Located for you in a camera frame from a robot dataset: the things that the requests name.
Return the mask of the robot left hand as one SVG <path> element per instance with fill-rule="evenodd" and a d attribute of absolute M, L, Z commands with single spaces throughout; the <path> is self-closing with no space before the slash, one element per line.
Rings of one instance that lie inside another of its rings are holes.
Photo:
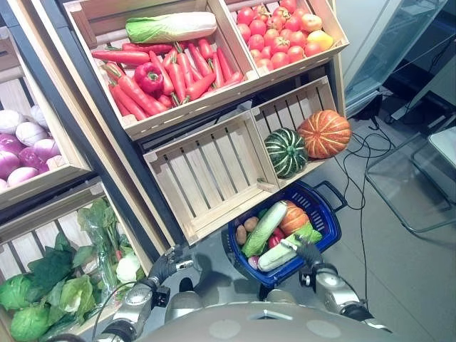
<path fill-rule="evenodd" d="M 191 258 L 183 258 L 183 249 L 179 244 L 170 247 L 158 260 L 152 265 L 147 279 L 151 280 L 156 287 L 161 285 L 167 278 L 184 269 L 194 266 Z"/>

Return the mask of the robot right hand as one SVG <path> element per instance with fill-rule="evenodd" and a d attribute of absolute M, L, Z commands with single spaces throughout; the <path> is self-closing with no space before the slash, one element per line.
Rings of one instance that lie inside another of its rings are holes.
<path fill-rule="evenodd" d="M 294 251 L 295 254 L 301 257 L 310 268 L 323 263 L 323 257 L 321 256 L 318 248 L 305 238 L 304 235 L 295 234 L 294 238 L 300 243 L 300 245 L 296 245 L 286 239 L 282 239 L 280 244 L 287 249 Z"/>

